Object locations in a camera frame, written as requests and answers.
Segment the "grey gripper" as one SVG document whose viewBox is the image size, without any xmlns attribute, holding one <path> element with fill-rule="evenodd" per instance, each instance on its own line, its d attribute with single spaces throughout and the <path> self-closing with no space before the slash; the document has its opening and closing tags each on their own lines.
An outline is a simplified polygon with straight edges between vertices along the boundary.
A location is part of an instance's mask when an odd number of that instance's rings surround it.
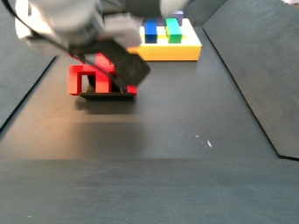
<svg viewBox="0 0 299 224">
<path fill-rule="evenodd" d="M 113 39 L 124 48 L 136 47 L 143 43 L 140 26 L 143 21 L 129 13 L 117 13 L 104 16 L 100 39 Z"/>
</svg>

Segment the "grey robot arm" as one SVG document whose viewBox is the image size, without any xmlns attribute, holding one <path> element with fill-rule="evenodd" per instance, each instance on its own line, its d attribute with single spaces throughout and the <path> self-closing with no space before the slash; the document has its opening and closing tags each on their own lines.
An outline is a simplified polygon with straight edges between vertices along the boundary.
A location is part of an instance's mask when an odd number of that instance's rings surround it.
<svg viewBox="0 0 299 224">
<path fill-rule="evenodd" d="M 165 18 L 192 0 L 14 0 L 17 38 L 49 55 L 61 50 L 33 36 L 36 32 L 62 46 L 89 46 L 102 39 L 124 48 L 141 44 L 147 18 Z"/>
</svg>

